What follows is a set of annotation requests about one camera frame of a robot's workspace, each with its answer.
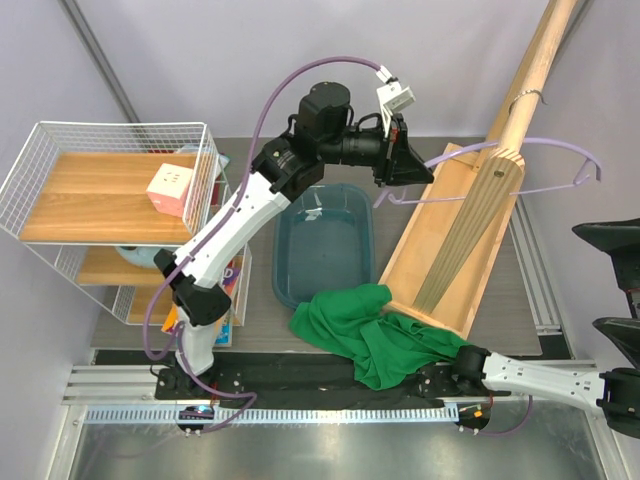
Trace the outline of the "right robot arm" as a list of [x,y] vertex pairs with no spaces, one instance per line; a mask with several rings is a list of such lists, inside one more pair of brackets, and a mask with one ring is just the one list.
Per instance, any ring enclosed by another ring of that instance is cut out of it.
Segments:
[[573,233],[612,262],[618,288],[626,294],[629,318],[601,317],[594,328],[631,363],[609,371],[570,371],[518,361],[469,345],[459,350],[451,380],[465,395],[518,392],[563,403],[585,412],[600,411],[607,426],[639,437],[639,220],[582,223]]

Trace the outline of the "green tank top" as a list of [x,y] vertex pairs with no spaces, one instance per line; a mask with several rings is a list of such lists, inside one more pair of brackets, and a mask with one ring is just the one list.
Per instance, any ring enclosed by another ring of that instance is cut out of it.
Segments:
[[354,379],[371,390],[398,386],[420,368],[453,361],[469,344],[457,334],[386,311],[385,285],[322,291],[295,310],[289,328],[323,351],[349,359]]

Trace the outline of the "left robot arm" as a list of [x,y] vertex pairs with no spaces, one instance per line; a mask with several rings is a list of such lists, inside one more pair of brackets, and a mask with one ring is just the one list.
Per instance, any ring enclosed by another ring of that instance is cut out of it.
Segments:
[[179,388],[205,397],[213,385],[216,323],[231,307],[220,282],[225,267],[272,218],[324,177],[328,164],[369,167],[380,187],[430,184],[432,170],[408,141],[401,114],[415,96],[391,79],[376,91],[376,123],[353,119],[351,94],[336,82],[311,87],[288,127],[252,159],[241,186],[206,226],[174,251],[159,250],[154,263],[172,290],[179,313],[176,359]]

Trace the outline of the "lilac plastic clothes hanger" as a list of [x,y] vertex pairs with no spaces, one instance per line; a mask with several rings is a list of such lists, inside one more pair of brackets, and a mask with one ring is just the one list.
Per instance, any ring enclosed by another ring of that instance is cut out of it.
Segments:
[[[531,194],[542,194],[553,191],[565,190],[570,188],[577,188],[585,184],[590,178],[591,175],[587,172],[587,169],[590,165],[594,166],[595,169],[595,181],[600,182],[602,180],[602,172],[603,166],[599,159],[596,158],[588,150],[572,144],[570,142],[566,142],[563,140],[557,140],[546,137],[525,137],[523,140],[525,145],[540,145],[546,147],[554,147],[558,149],[562,149],[565,151],[570,151],[572,153],[578,154],[584,158],[584,162],[575,174],[572,181],[568,184],[555,185],[544,188],[536,188],[530,190],[520,190],[519,192],[511,192],[510,196],[524,196]],[[424,162],[426,167],[436,167],[445,161],[453,160],[457,157],[462,156],[463,154],[479,152],[484,149],[488,149],[490,147],[495,147],[498,144],[497,141],[483,141],[475,144],[471,144],[465,147],[457,147],[452,152],[443,153],[437,157],[434,157],[428,161]],[[377,199],[373,203],[373,208],[377,209],[384,202],[388,202],[394,205],[420,205],[420,204],[429,204],[429,203],[443,203],[443,202],[453,202],[453,201],[461,201],[464,200],[465,196],[455,196],[455,197],[442,197],[436,198],[435,200],[407,200],[406,199],[406,188],[403,188],[400,196],[396,196],[390,187],[385,187],[382,190],[382,193],[377,197]]]

